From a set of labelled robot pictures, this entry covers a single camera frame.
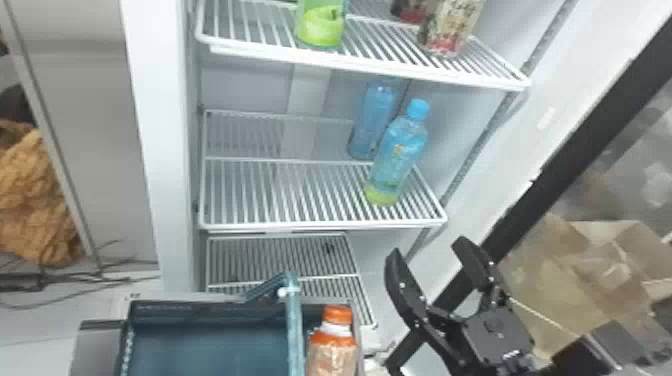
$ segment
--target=bottle label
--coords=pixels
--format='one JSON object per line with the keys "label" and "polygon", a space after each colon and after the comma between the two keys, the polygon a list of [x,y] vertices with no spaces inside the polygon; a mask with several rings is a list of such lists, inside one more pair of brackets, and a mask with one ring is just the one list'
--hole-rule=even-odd
{"label": "bottle label", "polygon": [[385,137],[381,142],[379,155],[376,157],[376,163],[371,172],[378,188],[396,190],[410,173],[422,149],[421,143],[403,145]]}

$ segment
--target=blue bottle cap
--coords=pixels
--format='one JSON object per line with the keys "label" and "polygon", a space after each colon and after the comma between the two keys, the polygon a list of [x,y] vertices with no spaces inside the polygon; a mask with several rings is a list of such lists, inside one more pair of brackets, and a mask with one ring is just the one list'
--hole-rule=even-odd
{"label": "blue bottle cap", "polygon": [[429,114],[429,103],[420,98],[413,98],[406,109],[406,116],[413,120],[425,120]]}

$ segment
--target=brown bag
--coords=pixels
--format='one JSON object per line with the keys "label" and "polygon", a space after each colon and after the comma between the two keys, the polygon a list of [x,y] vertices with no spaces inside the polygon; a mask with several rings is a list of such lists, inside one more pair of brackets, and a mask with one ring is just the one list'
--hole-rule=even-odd
{"label": "brown bag", "polygon": [[64,266],[83,249],[37,129],[0,120],[0,250]]}

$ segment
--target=brown cardboard box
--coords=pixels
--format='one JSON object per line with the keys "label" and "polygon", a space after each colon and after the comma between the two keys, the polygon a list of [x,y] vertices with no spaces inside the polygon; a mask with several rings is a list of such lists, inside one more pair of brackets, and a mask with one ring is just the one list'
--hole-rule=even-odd
{"label": "brown cardboard box", "polygon": [[637,221],[549,213],[500,269],[542,358],[609,320],[646,316],[654,299],[672,295],[672,248]]}

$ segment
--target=glass door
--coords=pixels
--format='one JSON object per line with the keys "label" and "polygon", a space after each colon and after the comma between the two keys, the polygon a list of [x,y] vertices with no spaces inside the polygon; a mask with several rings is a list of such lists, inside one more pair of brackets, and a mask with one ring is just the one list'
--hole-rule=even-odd
{"label": "glass door", "polygon": [[672,81],[500,269],[537,356],[549,359],[613,320],[645,349],[636,364],[648,374],[662,372],[672,359],[672,314],[664,313],[672,312]]}

